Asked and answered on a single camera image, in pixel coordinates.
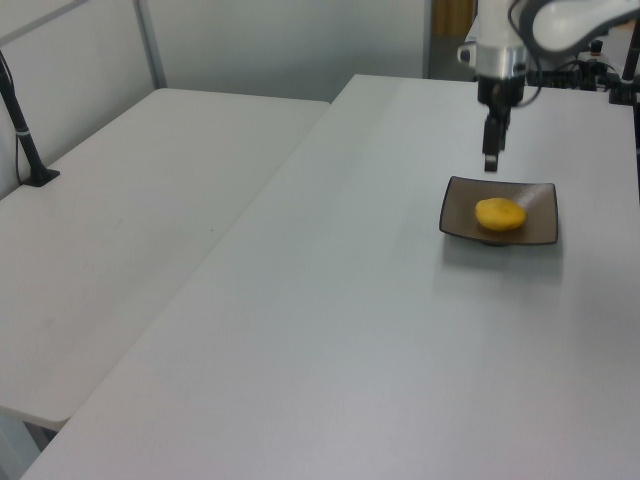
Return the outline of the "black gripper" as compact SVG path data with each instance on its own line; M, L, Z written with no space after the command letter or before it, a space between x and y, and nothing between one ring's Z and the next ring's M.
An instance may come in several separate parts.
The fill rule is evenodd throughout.
M506 147L511 121L509 113L522 101L524 87L524 76L505 79L478 77L477 100L489 111L484 123L482 144L485 172L495 173L498 170L499 153Z

